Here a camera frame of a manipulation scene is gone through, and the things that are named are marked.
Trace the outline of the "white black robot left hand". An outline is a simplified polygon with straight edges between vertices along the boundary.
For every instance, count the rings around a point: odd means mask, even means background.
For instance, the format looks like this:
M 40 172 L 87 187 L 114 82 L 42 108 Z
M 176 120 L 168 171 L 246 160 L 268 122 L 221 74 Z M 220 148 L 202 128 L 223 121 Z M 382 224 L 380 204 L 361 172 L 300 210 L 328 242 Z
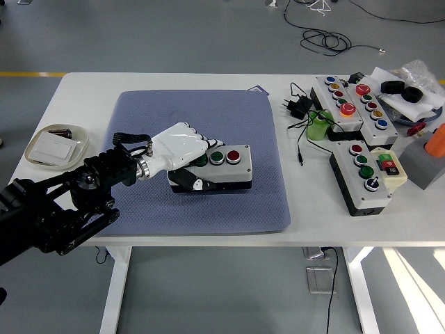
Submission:
M 186 167 L 207 150 L 222 145 L 222 141 L 209 139 L 189 124 L 178 122 L 153 137 L 151 155 L 143 155 L 143 175 L 152 178 L 164 170 L 170 181 L 188 191 L 212 190 L 216 187 L 213 182 L 203 180 Z

